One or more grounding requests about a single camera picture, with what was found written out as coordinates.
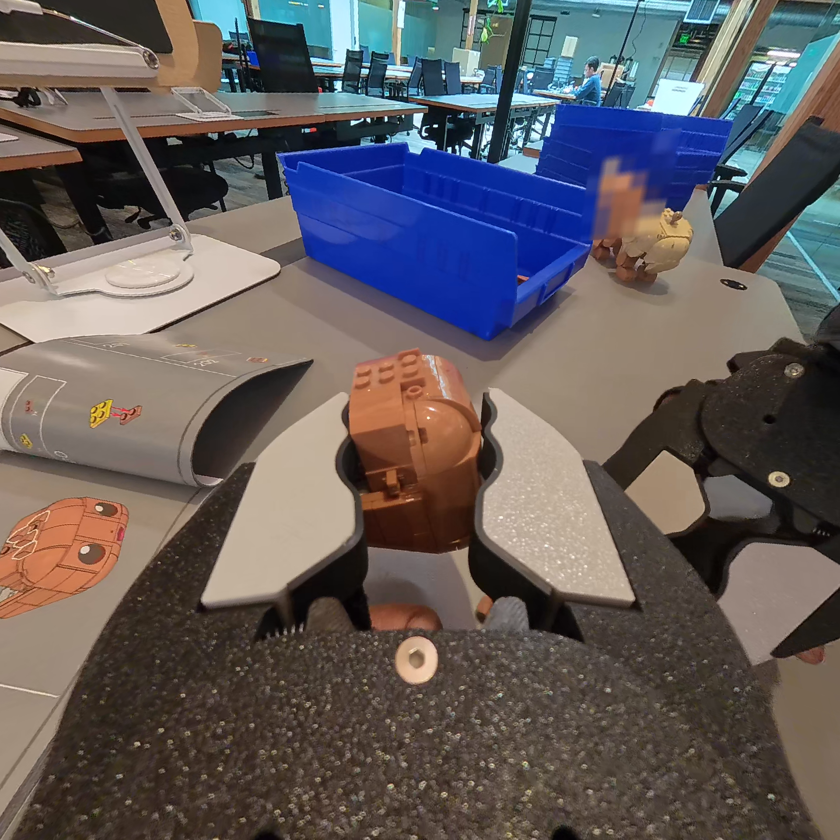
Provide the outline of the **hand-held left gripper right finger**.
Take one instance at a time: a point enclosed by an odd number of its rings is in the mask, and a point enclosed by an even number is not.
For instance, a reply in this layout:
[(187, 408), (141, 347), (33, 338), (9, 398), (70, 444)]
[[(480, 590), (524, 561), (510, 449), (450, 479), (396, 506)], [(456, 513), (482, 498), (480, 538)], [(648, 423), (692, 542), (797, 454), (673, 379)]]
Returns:
[(636, 596), (583, 458), (553, 426), (499, 388), (483, 395), (480, 485), (469, 572), (530, 625), (568, 604), (627, 609)]

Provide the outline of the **row of black office chairs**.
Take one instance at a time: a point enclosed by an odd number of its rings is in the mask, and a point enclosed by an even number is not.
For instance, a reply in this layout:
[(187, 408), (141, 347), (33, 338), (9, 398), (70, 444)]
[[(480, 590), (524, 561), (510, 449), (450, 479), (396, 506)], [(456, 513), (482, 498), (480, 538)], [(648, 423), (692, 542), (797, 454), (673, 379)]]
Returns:
[(423, 95), (497, 92), (501, 69), (492, 67), (465, 76), (455, 61), (415, 57), (403, 66), (396, 64), (392, 54), (348, 49), (338, 81), (341, 92), (403, 100)]

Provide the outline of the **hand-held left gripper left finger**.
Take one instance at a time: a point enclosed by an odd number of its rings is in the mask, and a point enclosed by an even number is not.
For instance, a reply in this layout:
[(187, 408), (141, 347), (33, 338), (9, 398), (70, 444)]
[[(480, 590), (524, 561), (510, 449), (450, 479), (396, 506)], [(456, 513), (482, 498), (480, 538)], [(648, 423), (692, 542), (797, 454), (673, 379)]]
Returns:
[(290, 626), (323, 597), (364, 597), (359, 460), (340, 392), (258, 456), (201, 595), (208, 611), (272, 607)]

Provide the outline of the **long brown desk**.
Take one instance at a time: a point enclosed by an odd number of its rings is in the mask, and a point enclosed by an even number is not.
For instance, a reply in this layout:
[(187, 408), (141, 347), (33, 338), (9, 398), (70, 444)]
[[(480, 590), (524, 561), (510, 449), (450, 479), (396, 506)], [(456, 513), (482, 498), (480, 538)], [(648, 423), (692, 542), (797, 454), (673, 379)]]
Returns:
[[(358, 94), (329, 93), (226, 93), (218, 99), (239, 115), (238, 119), (197, 122), (183, 117), (186, 107), (171, 93), (123, 91), (122, 106), (145, 138), (184, 137), (217, 131), (308, 127), (358, 119), (387, 118), (425, 112), (423, 106), (395, 99)], [(20, 108), (10, 101), (1, 105), (3, 125), (40, 132), (72, 144), (124, 140), (100, 91), (67, 91), (65, 106), (41, 104)]]

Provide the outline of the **wooden building column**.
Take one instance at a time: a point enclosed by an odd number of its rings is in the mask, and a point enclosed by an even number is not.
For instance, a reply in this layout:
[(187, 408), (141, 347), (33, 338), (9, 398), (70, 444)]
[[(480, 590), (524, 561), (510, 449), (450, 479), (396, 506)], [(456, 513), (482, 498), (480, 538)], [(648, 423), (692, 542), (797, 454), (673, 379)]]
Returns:
[(776, 1), (732, 1), (711, 42), (696, 80), (703, 85), (696, 116), (717, 118), (735, 92), (750, 63)]

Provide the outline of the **lego instruction booklet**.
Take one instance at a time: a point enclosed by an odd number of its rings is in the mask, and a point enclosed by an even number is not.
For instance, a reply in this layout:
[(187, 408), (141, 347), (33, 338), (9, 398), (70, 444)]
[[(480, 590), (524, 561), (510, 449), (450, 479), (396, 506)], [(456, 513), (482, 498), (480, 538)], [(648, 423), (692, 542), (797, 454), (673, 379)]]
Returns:
[(310, 363), (169, 332), (2, 355), (2, 807), (120, 599)]

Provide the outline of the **brown lego head model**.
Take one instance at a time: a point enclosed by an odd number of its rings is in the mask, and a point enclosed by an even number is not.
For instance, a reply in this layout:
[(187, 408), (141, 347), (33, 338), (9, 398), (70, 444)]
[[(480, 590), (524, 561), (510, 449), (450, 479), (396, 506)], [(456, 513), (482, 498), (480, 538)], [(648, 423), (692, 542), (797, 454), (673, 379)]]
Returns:
[(349, 432), (370, 546), (448, 553), (468, 545), (481, 425), (454, 363), (418, 349), (358, 363)]

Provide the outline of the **black building column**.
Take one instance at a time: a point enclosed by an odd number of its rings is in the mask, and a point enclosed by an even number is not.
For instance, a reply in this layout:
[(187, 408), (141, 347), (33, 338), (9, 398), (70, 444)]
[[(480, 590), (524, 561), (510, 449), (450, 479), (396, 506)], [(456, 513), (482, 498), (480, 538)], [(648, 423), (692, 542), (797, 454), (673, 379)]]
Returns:
[(487, 155), (487, 162), (491, 164), (499, 163), (508, 154), (511, 104), (517, 89), (518, 71), (529, 30), (531, 5), (532, 1), (517, 1)]

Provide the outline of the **white sign board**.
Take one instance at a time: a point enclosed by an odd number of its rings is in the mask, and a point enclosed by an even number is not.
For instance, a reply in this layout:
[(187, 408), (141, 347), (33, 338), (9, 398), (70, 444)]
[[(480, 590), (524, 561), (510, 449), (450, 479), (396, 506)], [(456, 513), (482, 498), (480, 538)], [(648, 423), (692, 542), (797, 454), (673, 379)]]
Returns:
[(671, 116), (689, 116), (705, 88), (704, 82), (660, 78), (651, 110)]

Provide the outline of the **blue plastic parts bin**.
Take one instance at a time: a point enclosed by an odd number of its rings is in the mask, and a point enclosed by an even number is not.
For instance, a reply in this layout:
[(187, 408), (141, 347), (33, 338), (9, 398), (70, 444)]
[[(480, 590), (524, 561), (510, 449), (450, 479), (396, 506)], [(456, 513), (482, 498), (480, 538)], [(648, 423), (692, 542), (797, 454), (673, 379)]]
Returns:
[(290, 194), (310, 258), (483, 340), (540, 309), (590, 254), (546, 206), (440, 206), (308, 164)]

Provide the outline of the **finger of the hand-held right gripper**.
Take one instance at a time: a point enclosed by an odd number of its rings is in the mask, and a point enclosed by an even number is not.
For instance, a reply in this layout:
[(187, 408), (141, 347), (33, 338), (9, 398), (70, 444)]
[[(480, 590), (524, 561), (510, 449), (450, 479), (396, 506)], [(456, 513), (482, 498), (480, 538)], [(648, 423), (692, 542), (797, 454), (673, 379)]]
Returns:
[(667, 451), (659, 453), (625, 493), (665, 535), (687, 533), (708, 514), (708, 499), (698, 476)]
[(728, 566), (717, 603), (751, 665), (761, 665), (839, 586), (839, 566), (806, 547), (750, 542)]

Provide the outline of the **black office chair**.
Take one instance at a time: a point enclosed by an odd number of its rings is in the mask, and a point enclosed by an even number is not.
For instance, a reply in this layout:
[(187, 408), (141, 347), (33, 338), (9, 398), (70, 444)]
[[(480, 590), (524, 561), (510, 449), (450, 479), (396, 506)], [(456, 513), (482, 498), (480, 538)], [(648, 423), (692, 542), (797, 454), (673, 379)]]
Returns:
[[(148, 229), (153, 221), (166, 215), (152, 185), (126, 142), (89, 143), (79, 148), (89, 182), (100, 207), (121, 211), (134, 207), (127, 222), (137, 222)], [(224, 206), (228, 183), (213, 171), (201, 166), (164, 167), (161, 177), (185, 219), (199, 209)]]

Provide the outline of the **stack of blue bins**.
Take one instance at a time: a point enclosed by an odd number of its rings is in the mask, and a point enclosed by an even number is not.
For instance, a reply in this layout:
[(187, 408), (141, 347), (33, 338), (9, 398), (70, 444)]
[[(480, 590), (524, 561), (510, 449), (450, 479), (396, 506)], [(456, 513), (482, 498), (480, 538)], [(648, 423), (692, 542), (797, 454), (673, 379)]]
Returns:
[(698, 185), (709, 183), (731, 130), (724, 119), (561, 104), (536, 174), (590, 186), (616, 158), (620, 172), (646, 173), (648, 197), (680, 211)]

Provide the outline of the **tan lego creature model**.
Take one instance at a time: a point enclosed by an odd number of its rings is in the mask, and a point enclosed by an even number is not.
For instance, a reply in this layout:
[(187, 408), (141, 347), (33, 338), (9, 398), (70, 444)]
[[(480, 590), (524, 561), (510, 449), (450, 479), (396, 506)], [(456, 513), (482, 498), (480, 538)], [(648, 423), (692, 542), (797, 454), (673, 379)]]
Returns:
[(686, 256), (693, 228), (683, 212), (663, 210), (658, 222), (641, 233), (596, 240), (591, 255), (599, 261), (613, 258), (616, 277), (624, 282), (654, 282), (658, 274), (676, 268)]

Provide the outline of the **black monitor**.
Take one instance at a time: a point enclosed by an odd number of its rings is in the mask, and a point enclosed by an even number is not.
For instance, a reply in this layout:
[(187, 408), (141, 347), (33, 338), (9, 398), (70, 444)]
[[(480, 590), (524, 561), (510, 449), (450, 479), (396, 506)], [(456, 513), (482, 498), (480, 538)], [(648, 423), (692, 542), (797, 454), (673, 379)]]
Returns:
[(247, 17), (263, 90), (270, 93), (319, 93), (302, 24)]

